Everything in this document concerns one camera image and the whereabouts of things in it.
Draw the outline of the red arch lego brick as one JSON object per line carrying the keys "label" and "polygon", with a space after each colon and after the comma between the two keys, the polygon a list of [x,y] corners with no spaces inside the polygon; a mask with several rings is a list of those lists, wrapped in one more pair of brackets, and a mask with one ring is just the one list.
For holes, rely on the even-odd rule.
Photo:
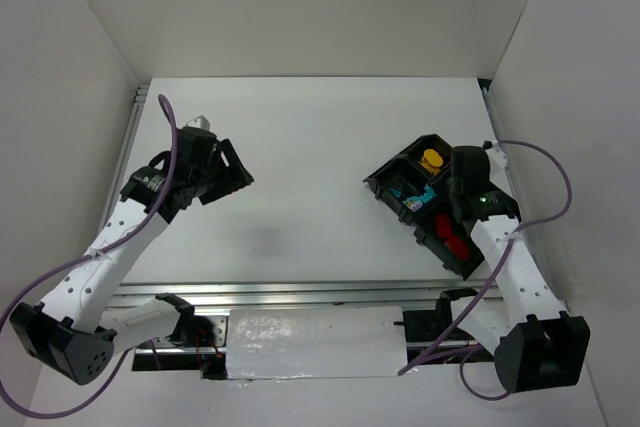
{"label": "red arch lego brick", "polygon": [[452,235],[444,240],[446,247],[452,255],[460,262],[467,262],[471,256],[471,251],[466,241],[458,236]]}

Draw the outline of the red curved brick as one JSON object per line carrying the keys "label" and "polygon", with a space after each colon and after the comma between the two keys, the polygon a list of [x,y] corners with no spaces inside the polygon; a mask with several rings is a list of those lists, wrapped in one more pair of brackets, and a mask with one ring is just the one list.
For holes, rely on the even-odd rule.
{"label": "red curved brick", "polygon": [[440,239],[447,240],[456,236],[454,222],[448,214],[439,213],[435,216],[435,229]]}

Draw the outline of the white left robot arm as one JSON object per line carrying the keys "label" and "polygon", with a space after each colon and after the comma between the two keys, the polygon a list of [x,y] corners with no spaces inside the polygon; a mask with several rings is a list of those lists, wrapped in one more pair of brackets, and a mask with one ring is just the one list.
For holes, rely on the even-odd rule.
{"label": "white left robot arm", "polygon": [[87,251],[87,257],[36,305],[19,303],[9,321],[27,353],[83,386],[111,358],[155,338],[181,346],[205,319],[171,293],[145,304],[107,312],[119,285],[146,248],[194,200],[206,205],[253,181],[232,143],[205,129],[177,132],[177,150],[137,169]]}

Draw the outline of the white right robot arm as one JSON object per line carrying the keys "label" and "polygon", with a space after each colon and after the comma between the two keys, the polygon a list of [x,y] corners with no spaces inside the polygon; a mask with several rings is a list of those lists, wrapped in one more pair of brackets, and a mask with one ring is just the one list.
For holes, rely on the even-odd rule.
{"label": "white right robot arm", "polygon": [[452,150],[448,194],[454,217],[491,268],[489,282],[503,302],[492,305],[483,291],[453,295],[453,322],[492,355],[507,393],[574,386],[590,328],[569,313],[541,274],[523,239],[532,222],[522,221],[517,202],[490,180],[493,170],[506,166],[499,146],[487,141]]}

